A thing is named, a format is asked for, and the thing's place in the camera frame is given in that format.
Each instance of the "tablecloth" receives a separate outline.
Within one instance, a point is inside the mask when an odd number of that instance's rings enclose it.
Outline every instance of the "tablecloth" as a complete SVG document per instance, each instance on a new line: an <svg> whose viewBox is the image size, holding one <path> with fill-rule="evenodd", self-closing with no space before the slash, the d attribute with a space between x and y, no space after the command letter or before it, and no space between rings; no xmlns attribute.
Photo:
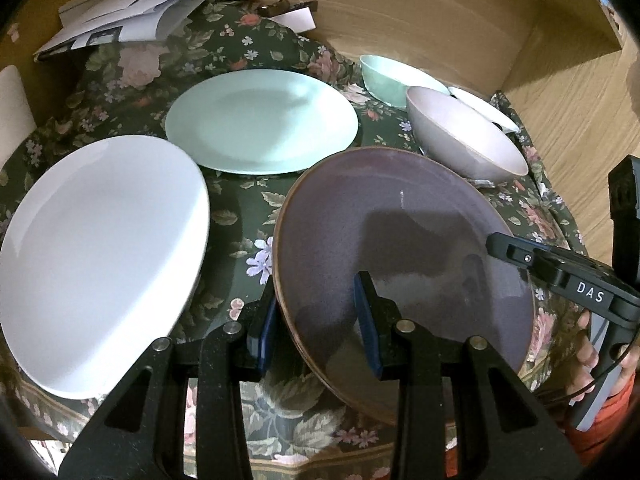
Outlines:
<svg viewBox="0 0 640 480"><path fill-rule="evenodd" d="M253 68L294 70L336 87L358 115L354 145L418 152L407 114L374 99L364 89L356 63L325 44L261 18L247 4L207 1L164 43L105 44L89 56L76 92L67 100L67 115L35 130L0 171L0 236L33 183L69 152L112 136L165 137L165 115L185 90L221 73ZM530 172L481 192L515 235L584 253L575 221L552 189L517 114L500 92L492 104L522 126L510 138L525 155ZM210 233L193 301L171 334L178 342L201 338L237 319L246 302L260 297L271 272L264 256L271 251L274 224L287 191L299 177L240 176L206 168L202 173L210 196ZM532 286L536 319L520 377L534 390L572 351L569 341L577 307L535 280ZM344 405L306 368L285 330L278 339L274 365L264 380L241 385L254 477L386 478L395 429ZM39 426L66 442L78 436L102 400L47 394L20 370L3 336L0 394L11 402L21 425ZM196 399L192 382L185 426L186 472L190 474L195 471Z"/></svg>

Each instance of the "bowl rim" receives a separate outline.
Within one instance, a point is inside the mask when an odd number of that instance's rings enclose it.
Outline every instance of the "bowl rim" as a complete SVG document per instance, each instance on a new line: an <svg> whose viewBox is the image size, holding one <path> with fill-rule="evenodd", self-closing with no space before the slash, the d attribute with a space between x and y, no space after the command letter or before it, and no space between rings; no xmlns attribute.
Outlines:
<svg viewBox="0 0 640 480"><path fill-rule="evenodd" d="M313 173L315 170L317 170L318 168L320 168L323 164L325 164L328 160L332 159L332 158L336 158L339 156L344 156L346 153L349 152L354 152L354 151L361 151L361 150L385 150L387 152L396 152L396 153L407 153L409 156L419 156L420 158L424 158L423 155L421 155L420 153L415 153L415 152L409 152L407 150L401 150L400 148L392 148L389 146L359 146L356 148L348 148L346 150L343 150L342 152L338 152L338 153L334 153L333 155L329 155L328 157L325 157L324 159L320 160L319 162L316 162L311 168L308 168L308 170L306 170L294 183L293 186L291 186L291 188L289 189L289 192L287 193L286 198L284 199L284 202L282 203L282 208L280 209L280 214L278 215L278 220L276 221L276 225L275 228L273 230L273 253L277 254L278 252L278 247L280 244L280 231L282 230L282 221L280 220L281 218L284 217L284 215L286 214L287 211L287 207L289 206L289 203L291 202L291 197L293 197L298 188L300 187L300 184L302 182L304 182L305 178L308 177L311 173ZM471 185L471 183L469 183L467 180L465 180L464 178L460 177L455 171L450 170L449 168L447 168L446 166L444 166L443 164L440 164L438 161L433 160L433 159L429 159L432 163L437 164L438 166L443 167L446 171L449 171L450 173L454 174L455 176L457 176L458 178L461 178L468 186L470 186L476 193L480 193L474 186ZM500 217L500 220L502 221L502 223L504 224L507 232L510 232L513 235L513 231L511 230L511 227L509 226L509 224L507 224L507 221ZM303 361L306 363L307 366L309 366L309 369L316 375L316 377L318 377L318 379L320 379L321 383L324 384L325 387L327 387L327 389L333 393L336 397L338 397L342 402L344 402L347 406L350 406L356 410L359 410L362 413L365 413L366 415L370 416L371 418L373 418L374 420L379 420L380 422L384 423L384 424L388 424L389 426L393 426L396 427L398 424L398 421L396 419L395 416L384 416L381 415L380 413L373 413L372 409L371 409L371 405L368 404L367 402L363 402L361 400L358 400L356 398L354 398L352 395L350 394L346 394L344 391L339 391L334 384L331 384L331 381L329 379L329 377L327 376L327 373L325 372L325 370L322 370L322 368L313 360L313 358L311 357L311 355L309 354L308 351L306 351L306 347L302 341L302 338L300 337L300 333L295 330L296 327L296 323L295 320L293 319L292 315L291 315L291 311L288 309L286 302L283 302L280 300L280 298L282 297L282 283L280 280L280 272L279 272L279 259L278 258L274 258L273 259L273 286L274 286L274 291L276 294L276 298L278 300L278 303L280 304L280 312L282 313L282 317L284 319L284 323L287 327L287 331L289 332L289 335L291 336L291 339L296 347L296 349L298 350L298 353L302 356ZM531 312L531 317L532 317L532 327L531 327L531 338L529 340L529 348L533 342L533 338L534 338L534 332L535 332L535 320L536 320L536 300L535 300L535 296L534 296L534 287L533 287L533 282L531 281L531 277L529 275L529 273L527 272L527 281L529 282L529 289L530 289L530 295L531 295L531 307L532 307L532 312ZM522 364L520 365L520 368L518 369L518 371L516 372L516 374L518 375L518 377L522 377L525 378L528 374L528 372L524 373L522 371L524 365L527 362L527 354L524 355L523 357L523 361Z"/></svg>
<svg viewBox="0 0 640 480"><path fill-rule="evenodd" d="M510 141L510 145L513 147L513 149L515 150L515 153L518 153L518 155L520 156L520 159L524 162L524 167L526 167L526 171L524 173L515 173L514 171L508 170L507 168L504 168L501 164L498 164L495 160L493 160L492 158L489 158L489 156L485 155L484 153L480 153L478 152L478 150L476 150L475 148L469 146L466 142L464 142L463 140L459 139L457 136L455 136L452 132L449 131L448 128L445 128L444 126L442 126L439 122L434 121L433 119L431 119L430 117L427 117L427 115L425 115L423 113L423 111L420 110L420 108L418 108L418 106L416 105L416 103L411 99L411 97L409 96L409 92L413 89L421 89L421 90L431 90L431 91L435 91L437 92L437 90L433 90L431 88L426 88L424 86L411 86L407 89L406 91L406 100L407 100L407 109L409 108L409 103L411 103L412 107L422 116L424 117L425 120L429 121L430 123L435 124L437 127L439 127L439 129L441 129L442 131L444 131L449 137L451 137L452 139L454 139L456 142L458 142L459 144L462 144L462 146L464 146L467 150L469 150L470 152L472 152L473 154L479 156L480 158L483 158L484 160L486 160L488 163L493 164L494 166L497 166L498 168L500 168L503 171L507 171L508 173L515 175L516 177L521 177L521 176L526 176L527 174L529 174L530 168L529 168L529 163L527 162L527 159L524 158L524 155L522 155L522 153L520 153L520 151L517 149L517 147ZM458 99L456 99L456 101L462 105L465 106L466 108L468 108L469 110L471 110L475 115L477 115L479 118L481 118L484 122L488 123L491 128L494 129L494 131L498 132L500 135L504 136L504 132L498 128L495 124L493 124L489 119L487 119L484 115L482 115L480 112L474 110L471 106L464 104L462 101L459 101Z"/></svg>
<svg viewBox="0 0 640 480"><path fill-rule="evenodd" d="M440 81L439 79L435 78L434 76L432 76L428 72L425 72L424 70L420 70L418 67L410 65L408 63L404 63L402 61L398 61L397 59L393 59L391 57L386 57L386 56L379 56L378 54L362 54L359 57L360 64L366 66L367 68L369 68L370 70L373 70L376 73L379 73L380 75L383 75L384 77L388 77L392 81L396 81L396 82L400 83L401 85L406 86L407 88L411 88L411 86L417 86L417 85L407 85L406 83L403 83L402 81L400 81L399 79L397 79L393 75L381 72L379 69L375 68L371 63L366 61L366 58L373 58L373 57L378 58L378 59L384 59L386 61L390 61L391 63L395 63L395 64L398 64L398 65L402 65L402 66L405 66L407 68L410 68L415 73L419 73L422 76L426 76L426 79L429 80L430 82L434 82L436 85L439 85L440 87L442 87L442 90L436 90L437 92L440 92L441 94L444 94L444 95L451 95L449 87L447 87L447 85L445 85L442 81Z"/></svg>
<svg viewBox="0 0 640 480"><path fill-rule="evenodd" d="M515 121L513 121L507 114L505 114L504 112L502 112L501 110L498 110L498 108L495 108L494 106L491 105L491 103L488 103L487 101L485 101L484 99L478 97L477 95L471 93L469 90L465 90L464 88L460 88L459 86L449 86L447 87L449 89L449 92L451 95L453 95L453 97L455 97L456 99L460 99L457 95L456 92L462 92L463 94L471 97L472 101L476 101L476 102L481 102L483 103L483 105L486 106L490 106L493 110L495 110L496 112L498 112L500 115L502 115L505 119L506 122L511 123L513 126L510 125L506 125L506 124L502 124L501 126L503 126L504 128L508 129L511 133L514 134L519 134L521 129L516 123ZM463 103L465 103L465 105L473 108L474 110L476 110L478 113L480 113L482 115L482 113L477 110L476 108L474 108L473 106L471 106L470 104L462 101Z"/></svg>

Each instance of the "orange sleeve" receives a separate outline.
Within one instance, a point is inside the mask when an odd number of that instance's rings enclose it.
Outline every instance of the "orange sleeve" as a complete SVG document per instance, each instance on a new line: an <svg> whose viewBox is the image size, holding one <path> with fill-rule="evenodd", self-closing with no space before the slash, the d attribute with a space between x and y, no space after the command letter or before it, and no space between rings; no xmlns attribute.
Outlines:
<svg viewBox="0 0 640 480"><path fill-rule="evenodd" d="M581 432L565 426L565 435L583 464L588 464L600 453L607 439L625 418L635 378L636 374L634 373L624 390L607 399L596 415L593 426L588 431Z"/></svg>

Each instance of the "newspaper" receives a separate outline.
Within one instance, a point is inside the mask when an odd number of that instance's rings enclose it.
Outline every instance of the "newspaper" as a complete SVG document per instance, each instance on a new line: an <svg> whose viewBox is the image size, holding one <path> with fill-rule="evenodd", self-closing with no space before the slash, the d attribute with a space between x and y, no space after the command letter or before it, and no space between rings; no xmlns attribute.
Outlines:
<svg viewBox="0 0 640 480"><path fill-rule="evenodd" d="M203 1L72 0L58 9L63 28L36 51L36 60L102 43L164 41Z"/></svg>

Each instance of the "metal screw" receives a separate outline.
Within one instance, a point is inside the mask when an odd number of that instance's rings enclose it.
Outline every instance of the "metal screw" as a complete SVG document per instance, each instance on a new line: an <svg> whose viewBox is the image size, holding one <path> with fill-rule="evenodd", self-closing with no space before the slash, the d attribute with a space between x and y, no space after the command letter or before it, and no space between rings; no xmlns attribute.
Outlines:
<svg viewBox="0 0 640 480"><path fill-rule="evenodd" d="M156 352L164 352L167 348L169 348L170 344L171 340L168 337L159 337L151 343L151 348L153 348Z"/></svg>
<svg viewBox="0 0 640 480"><path fill-rule="evenodd" d="M229 321L223 325L222 330L225 334L233 335L242 330L242 325L237 321Z"/></svg>
<svg viewBox="0 0 640 480"><path fill-rule="evenodd" d="M469 344L476 350L485 350L488 345L486 339L481 335L472 336L469 339Z"/></svg>
<svg viewBox="0 0 640 480"><path fill-rule="evenodd" d="M410 334L415 330L415 325L413 321L409 321L408 319L401 319L396 323L396 328L403 334Z"/></svg>

